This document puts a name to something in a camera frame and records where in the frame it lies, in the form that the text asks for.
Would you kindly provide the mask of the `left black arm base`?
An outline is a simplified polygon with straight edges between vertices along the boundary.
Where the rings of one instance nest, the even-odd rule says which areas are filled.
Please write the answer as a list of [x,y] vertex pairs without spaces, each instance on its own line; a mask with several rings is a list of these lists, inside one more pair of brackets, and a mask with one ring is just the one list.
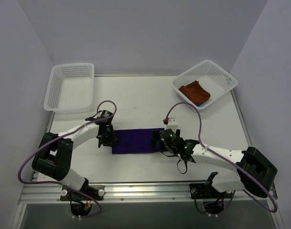
[[90,185],[86,179],[80,190],[62,186],[60,201],[69,203],[70,213],[74,218],[89,218],[102,213],[99,203],[104,200],[105,187]]

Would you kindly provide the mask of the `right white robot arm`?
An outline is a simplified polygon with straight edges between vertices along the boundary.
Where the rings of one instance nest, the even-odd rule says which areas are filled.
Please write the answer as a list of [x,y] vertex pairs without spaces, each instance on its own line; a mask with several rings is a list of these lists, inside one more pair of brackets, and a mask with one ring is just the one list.
[[256,148],[229,150],[205,145],[198,140],[180,137],[180,131],[155,130],[151,135],[152,149],[170,152],[185,164],[201,163],[229,170],[227,174],[213,172],[207,184],[215,191],[244,190],[259,198],[267,198],[277,168]]

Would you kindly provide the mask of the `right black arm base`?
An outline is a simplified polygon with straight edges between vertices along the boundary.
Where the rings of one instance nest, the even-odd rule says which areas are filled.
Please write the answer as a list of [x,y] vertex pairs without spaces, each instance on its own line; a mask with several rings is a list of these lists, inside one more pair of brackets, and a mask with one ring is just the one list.
[[191,198],[194,200],[197,211],[201,214],[218,217],[232,203],[235,191],[220,193],[213,188],[213,178],[217,174],[218,172],[212,172],[204,183],[189,185]]

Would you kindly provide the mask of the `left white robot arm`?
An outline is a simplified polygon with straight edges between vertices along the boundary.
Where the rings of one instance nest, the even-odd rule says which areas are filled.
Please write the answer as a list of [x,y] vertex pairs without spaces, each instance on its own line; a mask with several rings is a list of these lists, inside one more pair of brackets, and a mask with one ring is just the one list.
[[75,148],[86,141],[98,139],[98,147],[111,147],[117,142],[112,119],[114,114],[103,110],[99,117],[85,119],[85,124],[67,132],[44,135],[40,150],[32,161],[32,168],[69,188],[89,195],[95,192],[89,181],[71,168],[72,154]]

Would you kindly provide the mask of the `purple towel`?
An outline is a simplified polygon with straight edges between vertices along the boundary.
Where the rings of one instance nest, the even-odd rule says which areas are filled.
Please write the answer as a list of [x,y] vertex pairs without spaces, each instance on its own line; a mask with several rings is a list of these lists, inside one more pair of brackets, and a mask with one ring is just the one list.
[[153,131],[163,131],[163,128],[124,129],[115,130],[117,142],[112,146],[113,155],[150,154],[159,152],[158,144],[152,148]]

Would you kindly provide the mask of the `brown towel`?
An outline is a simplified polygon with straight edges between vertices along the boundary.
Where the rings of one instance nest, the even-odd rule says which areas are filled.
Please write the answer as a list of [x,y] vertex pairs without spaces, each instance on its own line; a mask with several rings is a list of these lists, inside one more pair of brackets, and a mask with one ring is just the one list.
[[179,91],[197,106],[207,102],[211,97],[210,93],[203,89],[198,81],[194,81],[187,86],[181,86]]

